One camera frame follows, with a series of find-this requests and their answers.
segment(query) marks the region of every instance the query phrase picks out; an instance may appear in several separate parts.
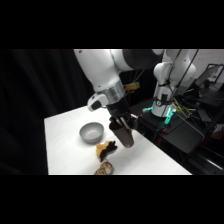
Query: bowl rim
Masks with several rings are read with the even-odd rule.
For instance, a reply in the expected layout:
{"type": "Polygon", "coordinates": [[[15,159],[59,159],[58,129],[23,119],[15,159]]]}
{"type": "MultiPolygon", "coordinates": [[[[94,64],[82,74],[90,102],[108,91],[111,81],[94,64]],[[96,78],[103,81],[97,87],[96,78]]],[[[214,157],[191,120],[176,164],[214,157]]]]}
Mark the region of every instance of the bowl rim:
{"type": "Polygon", "coordinates": [[[98,122],[90,122],[90,123],[87,123],[87,124],[85,124],[85,125],[80,129],[80,131],[79,131],[79,135],[80,135],[80,137],[81,137],[84,141],[97,141],[98,138],[101,138],[101,137],[103,136],[103,134],[104,134],[104,126],[103,126],[101,123],[98,123],[98,122]],[[91,124],[97,124],[97,125],[101,126],[101,127],[102,127],[102,133],[101,133],[101,134],[99,135],[99,137],[97,137],[97,138],[86,139],[86,138],[84,138],[84,137],[81,135],[81,132],[82,132],[82,130],[83,130],[86,126],[91,125],[91,124]]]}

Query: wire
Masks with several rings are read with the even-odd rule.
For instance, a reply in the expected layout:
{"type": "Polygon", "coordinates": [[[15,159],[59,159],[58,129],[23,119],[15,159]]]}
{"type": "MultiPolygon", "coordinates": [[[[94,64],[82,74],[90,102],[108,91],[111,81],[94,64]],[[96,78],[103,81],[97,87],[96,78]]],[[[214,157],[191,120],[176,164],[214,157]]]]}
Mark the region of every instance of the wire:
{"type": "MultiPolygon", "coordinates": [[[[198,51],[199,51],[199,49],[197,49],[197,51],[196,51],[196,53],[195,53],[193,59],[191,60],[190,65],[188,66],[188,68],[187,68],[186,72],[184,73],[182,79],[180,80],[179,84],[177,85],[176,88],[174,88],[174,91],[172,91],[172,94],[171,94],[171,97],[170,97],[169,101],[171,101],[171,99],[173,98],[173,93],[175,92],[175,90],[176,90],[176,89],[179,89],[180,84],[182,83],[182,81],[183,81],[184,77],[186,76],[186,74],[187,74],[189,68],[191,67],[192,63],[194,62],[194,59],[195,59],[195,57],[197,56],[198,51]]],[[[165,106],[165,109],[164,109],[164,111],[163,111],[162,116],[160,117],[160,120],[159,120],[159,123],[158,123],[157,126],[159,126],[159,124],[160,124],[160,122],[161,122],[161,120],[162,120],[162,118],[163,118],[163,116],[164,116],[164,113],[166,112],[167,106],[168,106],[168,105],[165,106]]]]}
{"type": "Polygon", "coordinates": [[[168,87],[169,87],[169,89],[170,89],[170,91],[171,91],[171,95],[173,95],[173,90],[171,89],[171,87],[170,87],[170,85],[168,85],[168,87]]]}
{"type": "Polygon", "coordinates": [[[180,80],[180,82],[178,83],[177,88],[179,88],[179,87],[180,87],[180,84],[182,83],[182,81],[183,81],[183,79],[185,78],[185,76],[186,76],[186,74],[187,74],[188,70],[190,69],[191,65],[193,64],[194,59],[195,59],[195,57],[197,56],[197,54],[198,54],[198,51],[199,51],[199,50],[200,50],[200,49],[197,49],[196,53],[194,54],[194,57],[193,57],[193,59],[191,60],[191,63],[190,63],[190,65],[188,66],[188,68],[187,68],[186,72],[184,73],[184,75],[183,75],[182,79],[181,79],[181,80],[180,80]]]}
{"type": "Polygon", "coordinates": [[[179,114],[177,114],[177,116],[178,117],[180,117],[184,122],[186,122],[188,125],[190,125],[195,131],[197,131],[202,137],[203,137],[203,139],[202,139],[202,141],[201,142],[203,142],[204,140],[205,140],[205,136],[197,129],[197,128],[195,128],[193,125],[191,125],[189,122],[187,122],[184,118],[182,118],[179,114]]]}
{"type": "Polygon", "coordinates": [[[206,149],[206,150],[208,150],[208,151],[210,151],[210,152],[214,153],[215,155],[220,156],[221,158],[223,158],[223,159],[224,159],[224,157],[223,157],[223,156],[221,156],[220,154],[218,154],[218,153],[216,153],[216,152],[212,151],[211,149],[209,149],[209,148],[207,148],[207,147],[204,147],[204,146],[202,146],[202,148],[203,148],[203,149],[206,149]]]}
{"type": "Polygon", "coordinates": [[[182,113],[186,118],[189,118],[191,115],[190,115],[190,112],[188,111],[188,109],[185,108],[185,110],[186,110],[187,113],[188,113],[188,115],[186,115],[186,113],[183,111],[183,109],[182,109],[181,106],[179,105],[178,101],[177,101],[175,98],[173,98],[173,100],[174,100],[175,108],[176,108],[177,112],[182,113]]]}
{"type": "Polygon", "coordinates": [[[185,99],[183,99],[183,101],[184,101],[186,104],[190,105],[191,107],[195,107],[195,108],[197,108],[197,109],[199,109],[199,110],[203,110],[203,111],[205,111],[204,109],[202,109],[202,108],[200,108],[200,107],[198,107],[198,106],[195,106],[195,105],[192,105],[192,104],[188,103],[185,99]]]}
{"type": "Polygon", "coordinates": [[[142,73],[132,82],[132,83],[135,83],[141,76],[142,74],[145,72],[145,70],[142,71],[142,73]]]}
{"type": "Polygon", "coordinates": [[[136,73],[135,73],[135,76],[134,76],[134,79],[133,80],[135,80],[136,79],[136,76],[138,75],[138,71],[136,71],[136,73]]]}
{"type": "MultiPolygon", "coordinates": [[[[173,62],[173,63],[175,63],[175,62],[176,62],[176,60],[177,60],[177,58],[179,57],[179,55],[180,55],[180,52],[181,52],[181,51],[182,51],[182,49],[180,49],[180,51],[178,52],[177,57],[175,58],[175,60],[174,60],[174,62],[173,62]]],[[[172,68],[171,68],[171,70],[170,70],[168,80],[170,80],[170,76],[171,76],[171,73],[172,73],[172,71],[173,71],[173,68],[174,68],[174,67],[172,67],[172,68]]]]}
{"type": "Polygon", "coordinates": [[[191,117],[193,117],[193,118],[195,118],[195,119],[198,119],[198,120],[201,120],[201,118],[199,118],[199,117],[195,117],[195,116],[193,116],[192,114],[191,114],[191,117]]]}
{"type": "Polygon", "coordinates": [[[210,98],[210,97],[206,97],[203,96],[205,99],[209,99],[209,100],[217,100],[217,101],[224,101],[224,99],[219,99],[219,98],[210,98]]]}
{"type": "Polygon", "coordinates": [[[132,83],[135,83],[141,76],[142,76],[142,74],[145,72],[145,70],[143,70],[142,72],[141,72],[141,74],[132,82],[132,83]]]}
{"type": "Polygon", "coordinates": [[[194,122],[194,124],[197,126],[197,127],[199,127],[199,125],[196,123],[196,121],[194,120],[194,118],[193,117],[190,117],[191,118],[191,120],[194,122]]]}

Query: metal bowl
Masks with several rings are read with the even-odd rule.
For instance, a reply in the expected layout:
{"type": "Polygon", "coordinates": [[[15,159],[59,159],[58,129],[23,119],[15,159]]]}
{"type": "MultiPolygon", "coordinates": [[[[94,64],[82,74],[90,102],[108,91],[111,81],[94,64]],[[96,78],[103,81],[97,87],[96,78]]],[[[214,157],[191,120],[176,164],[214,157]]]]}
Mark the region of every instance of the metal bowl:
{"type": "Polygon", "coordinates": [[[83,126],[80,130],[80,136],[86,143],[99,143],[103,137],[104,127],[100,123],[89,123],[83,126]]]}

